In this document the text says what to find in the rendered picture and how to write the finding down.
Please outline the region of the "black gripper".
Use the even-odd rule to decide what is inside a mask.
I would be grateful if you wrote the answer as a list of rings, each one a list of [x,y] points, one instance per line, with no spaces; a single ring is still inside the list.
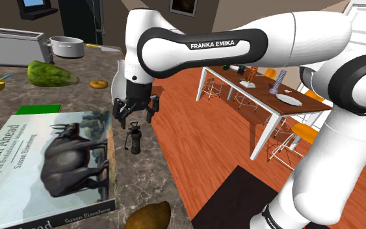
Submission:
[[[151,123],[151,119],[159,111],[159,99],[157,95],[151,95],[152,83],[138,84],[127,80],[126,99],[115,98],[112,108],[113,117],[119,121],[121,128],[125,129],[126,118],[134,110],[146,108],[146,122]]]

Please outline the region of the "dark green spray bottle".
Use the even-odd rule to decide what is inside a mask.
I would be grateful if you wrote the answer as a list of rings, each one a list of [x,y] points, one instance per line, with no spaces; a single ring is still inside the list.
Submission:
[[[140,149],[140,140],[142,137],[142,132],[140,130],[140,126],[138,125],[138,122],[131,122],[130,123],[131,127],[129,128],[129,131],[127,132],[126,138],[125,138],[125,144],[124,144],[124,149],[128,150],[129,148],[127,147],[127,140],[128,137],[131,137],[131,153],[133,155],[137,155],[141,152]]]

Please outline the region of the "grey cooking pot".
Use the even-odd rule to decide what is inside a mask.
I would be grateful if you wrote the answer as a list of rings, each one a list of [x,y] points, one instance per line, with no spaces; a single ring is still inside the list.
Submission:
[[[62,58],[77,59],[84,57],[84,41],[68,36],[52,36],[49,38],[53,53]]]

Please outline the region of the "green flat box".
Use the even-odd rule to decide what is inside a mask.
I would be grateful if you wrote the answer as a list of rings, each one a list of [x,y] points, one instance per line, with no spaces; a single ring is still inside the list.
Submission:
[[[18,109],[18,111],[16,112],[16,115],[59,113],[60,110],[61,110],[60,104],[23,105]]]

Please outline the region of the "dark door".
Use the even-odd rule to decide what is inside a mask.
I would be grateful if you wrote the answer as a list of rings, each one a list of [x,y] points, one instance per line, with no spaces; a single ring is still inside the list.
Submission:
[[[58,4],[65,36],[102,45],[101,0],[58,0]]]

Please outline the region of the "brown potato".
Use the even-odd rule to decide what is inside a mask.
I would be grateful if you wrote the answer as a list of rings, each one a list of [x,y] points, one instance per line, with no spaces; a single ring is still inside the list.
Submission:
[[[169,202],[148,204],[133,212],[124,229],[167,229],[171,219]]]

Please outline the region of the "large book with animal cover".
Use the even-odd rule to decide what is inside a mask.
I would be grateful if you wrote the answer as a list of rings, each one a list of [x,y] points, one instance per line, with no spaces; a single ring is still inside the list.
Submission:
[[[109,111],[11,116],[0,130],[0,229],[54,229],[118,209]]]

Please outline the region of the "wooden dining table white legs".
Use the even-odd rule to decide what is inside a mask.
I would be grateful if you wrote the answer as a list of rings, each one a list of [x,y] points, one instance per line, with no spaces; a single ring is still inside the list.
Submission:
[[[252,154],[250,155],[251,160],[256,159],[262,147],[264,147],[265,143],[268,141],[268,138],[271,136],[275,127],[283,117],[302,114],[309,115],[306,124],[312,126],[323,111],[331,109],[330,106],[314,100],[313,98],[310,98],[309,96],[306,96],[297,90],[292,90],[292,88],[282,84],[279,87],[280,93],[282,93],[284,90],[289,90],[290,97],[293,97],[302,103],[302,106],[300,107],[288,105],[277,99],[275,95],[268,92],[270,86],[275,83],[275,80],[265,76],[257,76],[252,80],[252,82],[255,83],[255,88],[245,88],[239,83],[240,79],[242,78],[240,75],[238,75],[233,70],[224,70],[221,66],[203,67],[196,95],[196,101],[200,100],[202,88],[208,72],[212,73],[231,87],[228,94],[229,98],[233,94],[233,91],[236,90],[272,114],[262,135],[257,141]]]

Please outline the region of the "dark robot stand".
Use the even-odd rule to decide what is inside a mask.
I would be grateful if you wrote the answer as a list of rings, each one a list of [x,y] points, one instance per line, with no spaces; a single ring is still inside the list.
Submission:
[[[250,219],[278,194],[240,166],[191,220],[194,229],[250,229]]]

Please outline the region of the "silver toaster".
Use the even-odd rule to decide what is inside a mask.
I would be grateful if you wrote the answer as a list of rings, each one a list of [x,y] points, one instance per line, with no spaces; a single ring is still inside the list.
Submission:
[[[26,67],[32,61],[53,62],[45,34],[0,28],[0,66]]]

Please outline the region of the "dark framed window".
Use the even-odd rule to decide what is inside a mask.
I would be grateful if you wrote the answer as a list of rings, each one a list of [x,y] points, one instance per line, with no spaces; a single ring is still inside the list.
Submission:
[[[20,11],[20,18],[23,20],[37,20],[58,12],[57,8],[51,6],[51,0],[16,0]]]

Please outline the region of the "yellow handled knife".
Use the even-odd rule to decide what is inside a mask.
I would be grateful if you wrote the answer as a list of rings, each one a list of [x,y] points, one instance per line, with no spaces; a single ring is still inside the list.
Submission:
[[[99,45],[95,45],[95,44],[86,44],[87,47],[93,47],[93,48],[98,48],[102,51],[108,51],[108,52],[122,52],[119,49],[115,49],[115,48],[111,48],[111,47],[105,47],[105,46],[99,46]]]

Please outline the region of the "dark framed wall picture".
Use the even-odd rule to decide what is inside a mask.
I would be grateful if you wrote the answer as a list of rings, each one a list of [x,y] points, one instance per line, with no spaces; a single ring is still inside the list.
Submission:
[[[175,14],[195,17],[198,0],[170,0],[169,11]]]

